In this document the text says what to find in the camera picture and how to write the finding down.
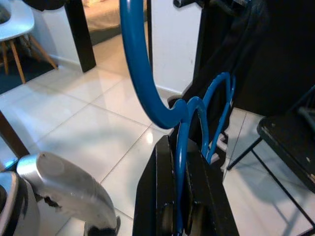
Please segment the blue cable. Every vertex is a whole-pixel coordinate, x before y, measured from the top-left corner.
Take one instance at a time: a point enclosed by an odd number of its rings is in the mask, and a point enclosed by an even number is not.
[[[144,35],[143,1],[120,0],[120,16],[126,59],[133,86],[143,109],[150,119],[161,128],[169,129],[178,124],[180,125],[175,153],[175,174],[178,206],[177,232],[182,233],[183,220],[180,202],[184,184],[187,144],[192,116],[197,110],[202,130],[201,153],[209,163],[215,152],[219,134],[230,108],[235,88],[235,77],[232,78],[231,87],[229,73],[221,73],[212,81],[203,100],[199,97],[193,97],[188,101],[188,103],[186,103],[184,100],[179,99],[172,109],[165,107],[155,87],[148,59]],[[207,107],[214,91],[222,82],[225,82],[226,85],[226,104],[209,150],[210,139],[207,122]]]

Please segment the bed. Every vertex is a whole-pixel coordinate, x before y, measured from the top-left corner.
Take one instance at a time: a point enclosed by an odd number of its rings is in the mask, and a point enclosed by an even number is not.
[[[84,12],[93,45],[121,33],[119,0],[105,0],[90,4],[89,6],[84,5]],[[146,9],[147,1],[144,0],[144,11]]]

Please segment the wooden chair leg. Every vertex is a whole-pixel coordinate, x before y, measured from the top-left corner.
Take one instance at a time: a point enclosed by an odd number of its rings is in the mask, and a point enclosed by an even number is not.
[[[32,48],[30,42],[25,38],[24,35],[21,36],[21,39],[25,42],[25,44],[27,45],[27,47],[29,48],[31,55],[38,61],[41,61],[40,56],[38,55],[38,53]]]
[[[2,52],[3,52],[4,70],[5,70],[5,74],[8,75],[9,74],[9,64],[8,64],[8,57],[6,55],[6,45],[5,45],[4,41],[1,42],[1,46],[2,46]]]
[[[52,65],[53,68],[55,68],[56,70],[58,70],[56,64],[54,63],[54,61],[50,58],[50,56],[48,56],[48,54],[45,52],[45,50],[41,47],[41,45],[36,41],[36,39],[29,35],[30,40],[32,41],[32,43],[35,45],[35,47],[38,48],[38,50],[43,54],[43,56],[46,58],[46,60],[48,60],[48,62]]]
[[[17,65],[17,67],[18,67],[18,70],[19,70],[19,73],[20,73],[22,82],[23,82],[23,84],[25,84],[25,83],[26,83],[25,77],[24,77],[23,70],[22,70],[22,67],[21,67],[19,55],[18,55],[18,52],[17,52],[17,50],[16,50],[16,47],[15,47],[15,45],[14,45],[13,40],[10,40],[10,45],[11,45],[11,48],[12,48],[12,52],[13,52],[13,55],[14,55],[14,59],[15,59],[16,65]]]

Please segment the white chair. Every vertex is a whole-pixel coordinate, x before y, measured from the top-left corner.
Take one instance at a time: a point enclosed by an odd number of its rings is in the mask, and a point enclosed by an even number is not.
[[[18,56],[16,47],[14,44],[14,39],[17,37],[21,37],[21,39],[26,43],[26,45],[30,49],[32,48],[31,44],[26,40],[24,35],[28,34],[34,28],[34,15],[33,15],[32,9],[21,0],[0,0],[0,5],[3,6],[10,14],[10,19],[5,23],[0,24],[0,42],[1,42],[2,50],[3,50],[3,61],[4,61],[5,73],[6,74],[9,73],[8,61],[7,61],[7,55],[6,55],[6,45],[5,45],[6,41],[9,41],[16,65],[19,70],[19,74],[24,84],[26,81],[25,81],[25,77],[22,71],[21,64],[20,64],[19,56]],[[43,54],[45,59],[55,69],[57,69],[56,64],[47,55],[47,53],[40,46],[40,44],[35,40],[35,38],[32,37],[30,34],[29,34],[29,39],[34,44],[34,46]]]

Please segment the silver object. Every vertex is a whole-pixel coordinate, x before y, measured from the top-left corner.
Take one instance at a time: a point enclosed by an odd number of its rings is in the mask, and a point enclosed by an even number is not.
[[[31,185],[14,172],[4,172],[0,186],[0,235],[37,236],[39,210]]]
[[[17,173],[31,184],[36,194],[48,197],[60,213],[98,229],[116,230],[117,220],[109,195],[76,165],[52,153],[41,152],[21,158]]]

